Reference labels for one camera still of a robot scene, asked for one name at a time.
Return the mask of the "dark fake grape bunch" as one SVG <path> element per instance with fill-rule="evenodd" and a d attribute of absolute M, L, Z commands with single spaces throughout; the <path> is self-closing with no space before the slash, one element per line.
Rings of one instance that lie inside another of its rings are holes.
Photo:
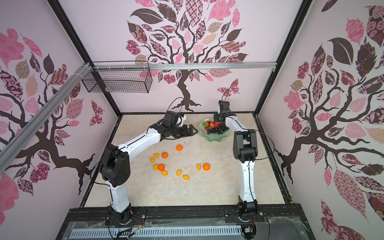
<path fill-rule="evenodd" d="M 223 134 L 224 132 L 228 131 L 229 128 L 224 125 L 224 124 L 220 124 L 218 128 L 214 128 L 214 125 L 210 125 L 210 129 L 207 131 L 207 134 L 217 134 L 217 135 L 221 135 Z"/>

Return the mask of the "light green wavy fruit bowl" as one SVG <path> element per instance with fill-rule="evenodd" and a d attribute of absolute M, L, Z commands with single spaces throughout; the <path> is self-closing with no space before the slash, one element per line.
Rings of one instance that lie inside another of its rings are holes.
<path fill-rule="evenodd" d="M 230 129 L 224 123 L 215 122 L 214 118 L 207 118 L 199 124 L 199 134 L 209 142 L 222 142 L 230 135 Z"/>

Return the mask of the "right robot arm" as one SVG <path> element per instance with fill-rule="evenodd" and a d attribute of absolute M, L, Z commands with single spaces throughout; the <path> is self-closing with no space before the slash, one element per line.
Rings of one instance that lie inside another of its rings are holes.
<path fill-rule="evenodd" d="M 239 161 L 242 177 L 237 203 L 238 216 L 241 219 L 251 218 L 258 213 L 254 183 L 254 167 L 258 156 L 256 130 L 246 128 L 238 117 L 232 114 L 215 113 L 214 121 L 224 123 L 234 132 L 233 154 Z"/>

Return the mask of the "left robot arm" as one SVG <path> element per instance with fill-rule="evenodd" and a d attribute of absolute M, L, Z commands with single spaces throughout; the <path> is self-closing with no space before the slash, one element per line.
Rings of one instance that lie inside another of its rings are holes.
<path fill-rule="evenodd" d="M 131 162 L 147 148 L 163 140 L 178 140 L 192 137 L 198 130 L 186 125 L 183 113 L 167 111 L 165 116 L 150 125 L 138 137 L 118 146 L 108 145 L 101 158 L 99 172 L 109 188 L 112 200 L 112 215 L 120 224 L 133 218 L 132 205 L 128 199 L 125 183 L 131 175 Z"/>

